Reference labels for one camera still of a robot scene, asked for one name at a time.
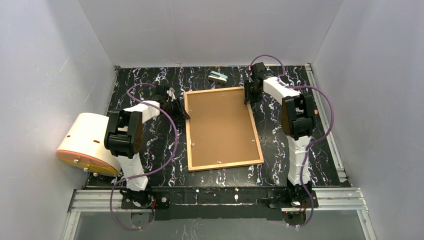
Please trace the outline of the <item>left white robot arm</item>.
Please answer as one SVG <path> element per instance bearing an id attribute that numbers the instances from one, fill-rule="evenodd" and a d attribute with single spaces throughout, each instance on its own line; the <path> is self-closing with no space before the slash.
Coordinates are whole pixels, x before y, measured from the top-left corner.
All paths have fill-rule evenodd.
<path id="1" fill-rule="evenodd" d="M 104 146 L 117 159 L 123 172 L 126 188 L 131 191 L 144 191 L 148 177 L 167 166 L 144 172 L 140 150 L 144 123 L 163 114 L 168 118 L 174 131 L 174 147 L 179 135 L 176 122 L 190 119 L 175 90 L 166 85 L 155 85 L 150 100 L 139 100 L 137 105 L 110 111 L 104 136 Z"/>

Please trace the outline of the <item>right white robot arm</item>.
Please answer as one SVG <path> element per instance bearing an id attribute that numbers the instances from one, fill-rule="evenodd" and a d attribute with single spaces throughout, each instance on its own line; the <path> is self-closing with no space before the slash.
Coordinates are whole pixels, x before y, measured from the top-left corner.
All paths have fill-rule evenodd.
<path id="1" fill-rule="evenodd" d="M 301 93 L 293 86 L 282 83 L 262 62 L 250 66 L 250 79 L 244 83 L 244 101 L 257 103 L 263 93 L 270 95 L 281 106 L 281 127 L 289 146 L 288 183 L 292 186 L 307 184 L 307 146 L 316 126 L 315 101 L 312 93 Z"/>

